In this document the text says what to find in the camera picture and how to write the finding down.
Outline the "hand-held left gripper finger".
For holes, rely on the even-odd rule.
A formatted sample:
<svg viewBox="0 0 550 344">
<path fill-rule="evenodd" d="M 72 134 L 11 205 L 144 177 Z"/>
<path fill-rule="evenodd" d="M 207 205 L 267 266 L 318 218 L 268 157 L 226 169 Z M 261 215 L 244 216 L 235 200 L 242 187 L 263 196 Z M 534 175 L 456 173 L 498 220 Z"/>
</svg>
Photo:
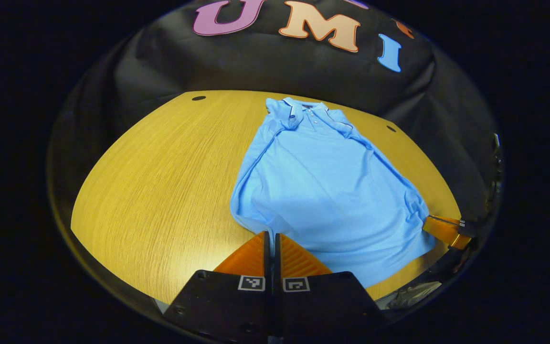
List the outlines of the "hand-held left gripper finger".
<svg viewBox="0 0 550 344">
<path fill-rule="evenodd" d="M 385 318 L 352 272 L 332 272 L 283 234 L 275 237 L 278 336 L 284 344 L 375 344 Z"/>
<path fill-rule="evenodd" d="M 269 234 L 263 232 L 214 270 L 194 272 L 164 318 L 208 342 L 265 344 L 270 261 Z"/>
</svg>

